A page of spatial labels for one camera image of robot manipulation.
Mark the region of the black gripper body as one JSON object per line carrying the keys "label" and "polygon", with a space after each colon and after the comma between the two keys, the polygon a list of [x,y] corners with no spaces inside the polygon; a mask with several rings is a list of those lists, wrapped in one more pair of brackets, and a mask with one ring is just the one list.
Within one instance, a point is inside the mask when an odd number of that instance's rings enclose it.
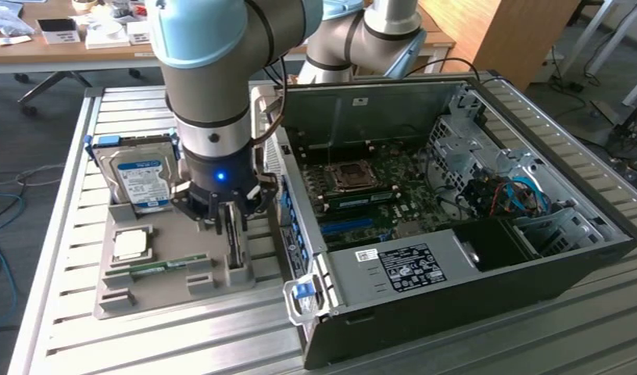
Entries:
{"label": "black gripper body", "polygon": [[189,194],[198,205],[209,206],[214,194],[219,202],[234,202],[234,191],[247,206],[261,203],[251,148],[217,158],[203,157],[186,148],[183,156],[191,181]]}

